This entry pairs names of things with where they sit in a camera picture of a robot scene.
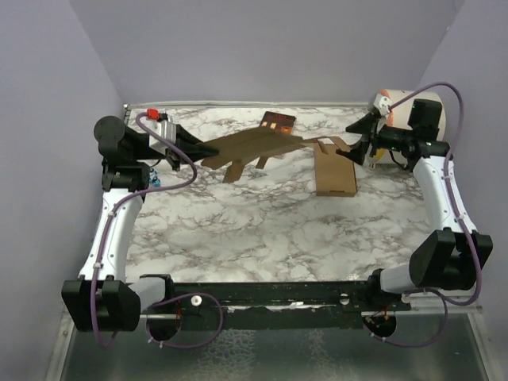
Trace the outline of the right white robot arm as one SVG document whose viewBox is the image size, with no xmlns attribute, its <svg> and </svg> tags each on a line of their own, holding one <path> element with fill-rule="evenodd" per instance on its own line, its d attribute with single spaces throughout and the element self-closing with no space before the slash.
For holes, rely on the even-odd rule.
<svg viewBox="0 0 508 381">
<path fill-rule="evenodd" d="M 421 188 L 432 230 L 413 252 L 407 264 L 375 271 L 364 294 L 373 310 L 383 310 L 394 294 L 430 288 L 446 291 L 478 291 L 481 270 L 493 249 L 490 236 L 479 233 L 468 216 L 454 179 L 449 144 L 437 139 L 441 118 L 440 102 L 414 100 L 409 128 L 388 125 L 392 101 L 376 94 L 367 114 L 349 125 L 347 132 L 360 139 L 337 154 L 362 165 L 373 164 L 378 150 L 400 153 L 404 170 L 411 172 Z"/>
</svg>

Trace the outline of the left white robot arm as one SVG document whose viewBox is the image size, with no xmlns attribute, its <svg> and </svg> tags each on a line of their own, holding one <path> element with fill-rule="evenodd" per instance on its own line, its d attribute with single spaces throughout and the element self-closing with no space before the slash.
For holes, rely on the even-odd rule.
<svg viewBox="0 0 508 381">
<path fill-rule="evenodd" d="M 150 186 L 148 160 L 181 164 L 218 154 L 217 149 L 155 110 L 142 113 L 140 132 L 118 117 L 106 116 L 94 126 L 102 156 L 102 209 L 87 260 L 75 280 L 64 282 L 61 295 L 80 332 L 132 332 L 141 313 L 152 307 L 167 313 L 175 304 L 169 275 L 143 275 L 126 282 L 130 237 Z"/>
</svg>

